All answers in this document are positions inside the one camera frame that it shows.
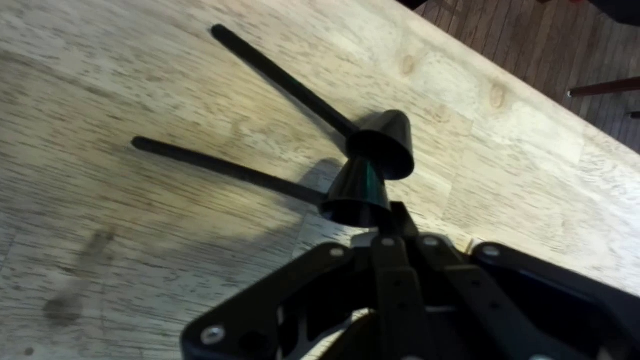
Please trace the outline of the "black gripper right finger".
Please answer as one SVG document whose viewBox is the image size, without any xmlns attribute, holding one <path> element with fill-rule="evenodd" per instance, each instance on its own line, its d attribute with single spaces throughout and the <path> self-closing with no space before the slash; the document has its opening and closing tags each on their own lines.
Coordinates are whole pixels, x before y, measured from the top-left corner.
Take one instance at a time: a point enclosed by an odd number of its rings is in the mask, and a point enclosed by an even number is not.
<svg viewBox="0 0 640 360">
<path fill-rule="evenodd" d="M 640 299 L 520 251 L 469 255 L 392 205 L 426 309 L 480 360 L 640 360 Z"/>
</svg>

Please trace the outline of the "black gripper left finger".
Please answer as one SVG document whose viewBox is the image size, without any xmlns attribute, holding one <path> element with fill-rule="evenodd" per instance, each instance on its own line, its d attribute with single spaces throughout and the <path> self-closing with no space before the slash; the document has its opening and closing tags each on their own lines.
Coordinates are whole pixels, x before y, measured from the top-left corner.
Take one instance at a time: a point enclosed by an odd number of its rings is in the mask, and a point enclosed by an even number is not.
<svg viewBox="0 0 640 360">
<path fill-rule="evenodd" d="M 419 241 L 319 244 L 192 320 L 183 360 L 299 360 L 332 335 L 321 360 L 401 360 L 426 355 Z"/>
</svg>

